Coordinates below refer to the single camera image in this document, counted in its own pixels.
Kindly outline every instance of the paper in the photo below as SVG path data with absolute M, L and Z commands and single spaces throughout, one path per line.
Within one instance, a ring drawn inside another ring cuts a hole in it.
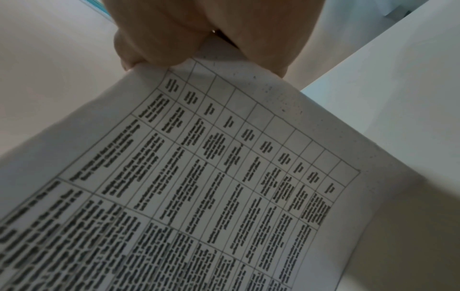
M 419 176 L 218 39 L 2 160 L 2 290 L 334 290 Z

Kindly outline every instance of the hand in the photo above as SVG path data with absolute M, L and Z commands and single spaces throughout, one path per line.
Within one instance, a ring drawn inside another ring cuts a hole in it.
M 169 67 L 221 30 L 251 61 L 284 76 L 316 24 L 324 0 L 105 0 L 119 27 L 115 49 L 127 70 Z

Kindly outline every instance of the white paper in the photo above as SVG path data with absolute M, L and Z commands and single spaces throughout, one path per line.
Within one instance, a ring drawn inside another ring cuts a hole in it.
M 420 177 L 238 50 L 138 66 L 0 164 L 5 290 L 334 290 Z

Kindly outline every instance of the teal object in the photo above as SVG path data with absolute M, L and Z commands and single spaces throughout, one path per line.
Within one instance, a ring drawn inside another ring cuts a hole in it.
M 98 0 L 82 0 L 82 1 L 90 5 L 91 7 L 99 11 L 100 13 L 102 13 L 104 16 L 110 18 L 109 12 L 107 12 L 107 9 L 105 9 L 104 5 L 100 1 Z

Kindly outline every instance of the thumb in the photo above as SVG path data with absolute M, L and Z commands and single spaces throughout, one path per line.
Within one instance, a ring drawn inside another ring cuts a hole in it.
M 191 57 L 213 29 L 193 1 L 105 0 L 119 27 L 115 47 L 125 67 L 170 67 Z

